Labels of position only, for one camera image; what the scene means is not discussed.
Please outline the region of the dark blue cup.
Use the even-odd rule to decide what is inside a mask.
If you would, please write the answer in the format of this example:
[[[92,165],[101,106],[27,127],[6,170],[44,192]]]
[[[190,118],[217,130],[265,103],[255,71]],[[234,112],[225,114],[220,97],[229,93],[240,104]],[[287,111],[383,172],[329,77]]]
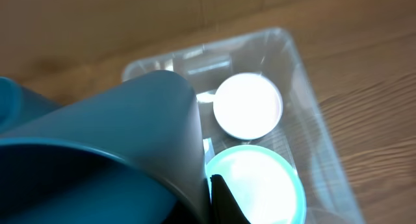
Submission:
[[[42,117],[62,106],[39,93],[1,77],[1,133]]]
[[[191,84],[153,71],[1,135],[2,223],[210,221]]]

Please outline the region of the light blue plastic plate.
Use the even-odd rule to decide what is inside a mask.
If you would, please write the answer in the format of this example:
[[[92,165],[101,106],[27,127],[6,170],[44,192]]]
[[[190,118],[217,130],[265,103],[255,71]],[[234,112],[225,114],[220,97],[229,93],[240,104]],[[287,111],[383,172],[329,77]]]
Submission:
[[[306,195],[296,170],[276,152],[238,145],[215,155],[208,177],[221,175],[250,223],[304,224]]]

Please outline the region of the pink plastic bowl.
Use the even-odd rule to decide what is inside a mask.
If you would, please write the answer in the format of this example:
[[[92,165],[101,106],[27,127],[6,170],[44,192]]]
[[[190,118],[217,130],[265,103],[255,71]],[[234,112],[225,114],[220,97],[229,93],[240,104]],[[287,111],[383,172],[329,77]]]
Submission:
[[[239,73],[216,90],[213,112],[230,136],[255,140],[270,133],[283,115],[283,99],[277,86],[257,73]]]

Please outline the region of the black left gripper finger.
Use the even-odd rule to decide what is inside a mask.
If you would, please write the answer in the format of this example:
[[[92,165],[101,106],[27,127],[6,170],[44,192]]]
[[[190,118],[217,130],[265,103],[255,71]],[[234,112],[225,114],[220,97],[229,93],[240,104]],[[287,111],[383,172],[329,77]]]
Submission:
[[[216,224],[250,224],[221,175],[212,175],[211,204]]]

